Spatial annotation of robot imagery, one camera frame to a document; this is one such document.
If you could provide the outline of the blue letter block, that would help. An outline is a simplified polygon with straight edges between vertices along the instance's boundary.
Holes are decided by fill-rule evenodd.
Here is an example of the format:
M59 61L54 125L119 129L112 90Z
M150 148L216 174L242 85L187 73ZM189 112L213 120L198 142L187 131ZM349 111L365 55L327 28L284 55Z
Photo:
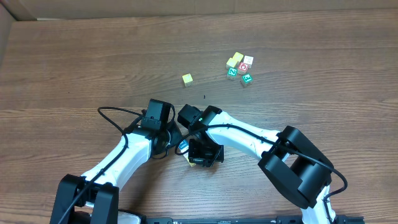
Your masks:
M186 139L184 139L178 146L180 153L186 152L188 148L189 148L189 143Z

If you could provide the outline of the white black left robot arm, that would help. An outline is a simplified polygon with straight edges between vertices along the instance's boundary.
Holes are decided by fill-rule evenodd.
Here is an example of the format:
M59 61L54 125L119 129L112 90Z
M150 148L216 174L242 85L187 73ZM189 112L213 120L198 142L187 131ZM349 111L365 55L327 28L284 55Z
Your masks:
M147 109L120 128L118 145L81 176L67 174L59 183L51 223L144 223L119 209L119 193L133 173L150 158L163 159L181 137L171 103L151 99Z

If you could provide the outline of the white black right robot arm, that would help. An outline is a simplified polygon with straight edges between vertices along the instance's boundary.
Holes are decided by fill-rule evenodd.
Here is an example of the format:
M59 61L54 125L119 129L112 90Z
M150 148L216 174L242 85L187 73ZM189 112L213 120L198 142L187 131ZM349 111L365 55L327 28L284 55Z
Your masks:
M225 146L233 147L257 159L277 191L301 209L303 223L335 221L328 200L333 164L298 129L257 128L215 106L201 111L185 105L177 121L199 139L190 143L192 162L210 166L222 161Z

